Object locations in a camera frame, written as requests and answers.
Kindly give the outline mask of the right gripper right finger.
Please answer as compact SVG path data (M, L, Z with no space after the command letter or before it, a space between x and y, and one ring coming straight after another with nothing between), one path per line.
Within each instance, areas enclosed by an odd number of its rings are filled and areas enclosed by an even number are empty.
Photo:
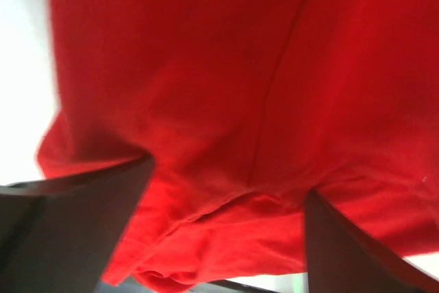
M307 194L304 213L309 292L438 291L436 279L362 231L317 191Z

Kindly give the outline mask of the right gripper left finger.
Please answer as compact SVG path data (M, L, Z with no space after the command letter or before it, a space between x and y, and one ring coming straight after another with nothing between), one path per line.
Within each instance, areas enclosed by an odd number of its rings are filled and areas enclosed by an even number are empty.
M1 291L92 292L147 187L145 156L1 188Z

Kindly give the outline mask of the red t shirt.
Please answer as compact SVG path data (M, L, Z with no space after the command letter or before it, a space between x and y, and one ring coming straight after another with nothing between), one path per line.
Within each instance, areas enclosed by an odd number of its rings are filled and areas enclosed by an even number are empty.
M44 175L155 160L105 282L303 272L315 188L397 254L438 250L438 0L50 7Z

